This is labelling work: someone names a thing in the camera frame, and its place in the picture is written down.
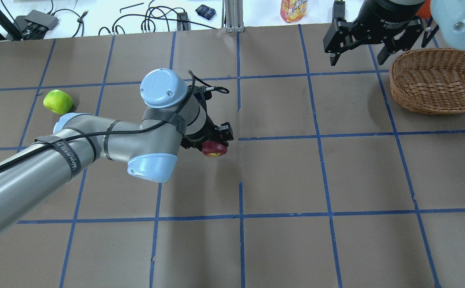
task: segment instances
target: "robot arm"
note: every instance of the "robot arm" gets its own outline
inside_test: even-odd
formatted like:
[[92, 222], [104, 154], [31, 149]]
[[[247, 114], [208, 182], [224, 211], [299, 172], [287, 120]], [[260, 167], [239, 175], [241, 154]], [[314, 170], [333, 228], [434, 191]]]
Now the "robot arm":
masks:
[[[424, 30], [421, 18], [416, 16], [424, 2], [365, 0], [357, 19], [347, 22], [345, 2], [334, 1], [333, 22], [323, 38], [324, 51], [330, 54], [330, 64], [335, 66], [341, 54], [362, 44], [384, 44], [377, 55], [379, 64], [397, 51], [410, 50]], [[465, 50], [465, 0], [432, 0], [431, 10], [446, 42]]]
[[0, 234], [97, 158], [127, 162], [129, 175], [166, 182], [180, 145], [225, 154], [233, 140], [230, 125], [214, 125], [205, 106], [216, 90], [187, 87], [173, 71], [157, 69], [140, 86], [150, 106], [141, 125], [89, 114], [62, 116], [52, 135], [0, 163]]
[[[325, 53], [335, 66], [341, 54], [362, 44], [384, 43], [377, 56], [383, 64], [391, 54], [410, 50], [423, 31], [415, 16], [425, 0], [365, 0], [354, 22], [345, 20], [345, 2], [334, 1], [333, 22], [323, 38]], [[399, 33], [404, 32], [397, 40]]]

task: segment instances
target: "black power adapter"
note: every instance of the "black power adapter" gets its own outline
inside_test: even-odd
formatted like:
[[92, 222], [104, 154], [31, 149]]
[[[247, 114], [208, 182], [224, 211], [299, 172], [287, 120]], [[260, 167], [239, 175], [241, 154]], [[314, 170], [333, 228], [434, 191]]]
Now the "black power adapter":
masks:
[[[177, 13], [177, 20], [184, 20], [188, 21], [188, 13], [181, 12]], [[190, 23], [188, 22], [177, 22], [177, 31], [189, 31], [190, 30]]]

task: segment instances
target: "green apple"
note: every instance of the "green apple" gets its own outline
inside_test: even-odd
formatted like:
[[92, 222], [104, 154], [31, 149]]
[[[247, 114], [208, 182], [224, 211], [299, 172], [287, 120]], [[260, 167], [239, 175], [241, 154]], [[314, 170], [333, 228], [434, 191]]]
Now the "green apple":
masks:
[[72, 107], [72, 97], [64, 91], [58, 89], [51, 90], [44, 98], [44, 107], [53, 111], [54, 113], [63, 115]]

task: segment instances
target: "light blue joint cap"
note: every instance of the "light blue joint cap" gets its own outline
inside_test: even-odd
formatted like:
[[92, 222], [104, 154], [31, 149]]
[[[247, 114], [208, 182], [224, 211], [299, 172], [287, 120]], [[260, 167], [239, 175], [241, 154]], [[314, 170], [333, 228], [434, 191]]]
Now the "light blue joint cap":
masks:
[[55, 127], [53, 127], [53, 133], [57, 133], [58, 131], [64, 129], [64, 126], [71, 120], [72, 118], [79, 116], [79, 115], [90, 115], [89, 113], [67, 113], [60, 117], [60, 120], [55, 123]]
[[176, 167], [177, 156], [167, 153], [139, 155], [128, 162], [128, 174], [152, 182], [167, 182]]
[[187, 86], [174, 71], [161, 68], [150, 71], [140, 84], [140, 95], [152, 108], [167, 108], [186, 96]]

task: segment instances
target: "black tape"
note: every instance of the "black tape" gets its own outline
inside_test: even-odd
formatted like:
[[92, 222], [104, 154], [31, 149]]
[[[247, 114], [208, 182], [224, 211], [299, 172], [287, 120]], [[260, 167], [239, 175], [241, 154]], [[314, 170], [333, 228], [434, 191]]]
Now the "black tape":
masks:
[[[79, 129], [73, 128], [73, 127], [64, 127], [64, 129], [69, 129], [69, 130], [72, 130], [72, 131], [76, 131], [77, 133], [82, 134], [82, 135], [85, 134], [85, 132], [83, 132], [83, 131], [81, 131]], [[92, 151], [94, 153], [94, 159], [92, 160], [92, 163], [94, 163], [97, 160], [96, 146], [94, 145], [92, 140], [90, 140], [90, 138], [85, 137], [85, 139], [88, 141], [88, 144], [90, 144], [90, 147], [92, 147]]]
[[78, 155], [74, 152], [74, 149], [69, 145], [67, 141], [58, 136], [43, 136], [35, 139], [37, 142], [44, 142], [51, 144], [53, 149], [60, 153], [64, 159], [66, 159], [69, 168], [71, 168], [71, 180], [81, 172], [81, 162], [79, 161]]
[[176, 126], [176, 130], [185, 135], [186, 133], [186, 120], [184, 120], [181, 115], [172, 111], [165, 111], [161, 109], [147, 109], [145, 113], [143, 113], [144, 120], [161, 120]]
[[[119, 123], [120, 120], [115, 120], [115, 122], [111, 123], [110, 126], [108, 126], [108, 129], [106, 129], [106, 132], [112, 131], [112, 129]], [[108, 160], [112, 160], [112, 157], [110, 157], [110, 153], [108, 153], [108, 141], [110, 140], [110, 135], [105, 135], [104, 136], [104, 142], [103, 142], [103, 153], [106, 156]]]

